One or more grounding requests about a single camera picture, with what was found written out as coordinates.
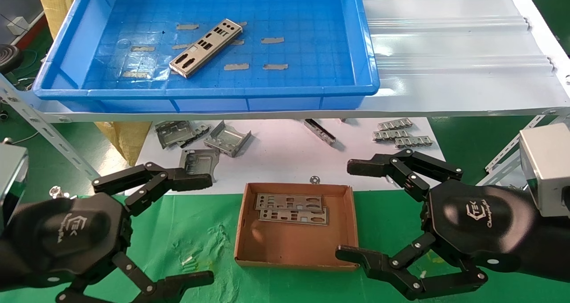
grey tape strip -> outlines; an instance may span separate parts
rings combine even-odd
[[[154,46],[132,46],[130,48],[131,52],[154,52]]]
[[[183,48],[189,48],[190,45],[192,45],[192,43],[189,44],[178,44],[178,45],[174,45],[172,46],[172,49],[183,49]]]
[[[277,43],[283,43],[284,41],[285,39],[283,37],[267,37],[261,39],[261,44],[277,44]]]
[[[191,31],[192,29],[197,29],[200,27],[198,24],[178,24],[176,29],[179,31]]]
[[[124,71],[122,73],[123,77],[129,77],[129,78],[149,78],[149,75],[147,72],[133,72],[130,70]]]
[[[249,69],[249,64],[248,63],[226,64],[224,66],[224,70],[242,70],[242,69]]]
[[[284,70],[289,68],[289,64],[265,64],[263,69],[268,70]]]

logo on robotic hand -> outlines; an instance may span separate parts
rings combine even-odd
[[[467,215],[478,221],[481,218],[487,219],[487,227],[491,228],[493,226],[493,219],[491,218],[491,206],[486,200],[482,200],[483,205],[477,205],[476,201],[469,201],[469,204],[465,205],[467,208]]]
[[[74,218],[69,218],[71,215],[73,214],[66,214],[63,218],[63,221],[59,225],[59,230],[57,230],[57,243],[61,243],[61,241],[63,241],[65,232],[71,231],[71,233],[69,233],[69,236],[74,236],[77,235],[78,230],[83,230],[83,228],[85,228],[85,222],[87,222],[87,218],[84,218],[81,215],[75,216]]]

shelf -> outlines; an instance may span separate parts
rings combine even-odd
[[[382,85],[358,110],[94,114],[26,100],[49,122],[570,114],[570,60],[531,0],[364,5]]]

white table surface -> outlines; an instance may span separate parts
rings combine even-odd
[[[338,119],[317,119],[336,143],[330,147],[307,129],[301,121],[293,119],[234,120],[226,121],[237,131],[251,130],[252,137],[235,158],[220,154],[220,162],[214,171],[216,182],[201,191],[173,192],[168,194],[238,194],[246,183],[281,182],[309,183],[316,175],[321,184],[350,185],[355,191],[396,190],[383,178],[356,177],[346,173],[346,162],[351,159],[371,159],[374,154],[393,154],[399,149],[393,142],[375,143],[372,131],[377,123],[393,118],[354,118],[347,123]],[[408,131],[413,136],[428,135],[434,141],[430,147],[418,147],[432,157],[444,159],[427,118],[411,118],[414,126]],[[219,121],[205,121],[215,127]],[[186,149],[207,149],[204,139],[193,142]],[[177,146],[162,149],[154,126],[147,135],[137,165],[154,162],[162,167],[178,167],[181,149]],[[136,189],[127,191],[130,195]]]

small metal washer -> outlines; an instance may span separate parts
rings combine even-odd
[[[311,179],[309,180],[309,182],[311,182],[312,185],[319,185],[320,184],[320,177],[312,176]]]

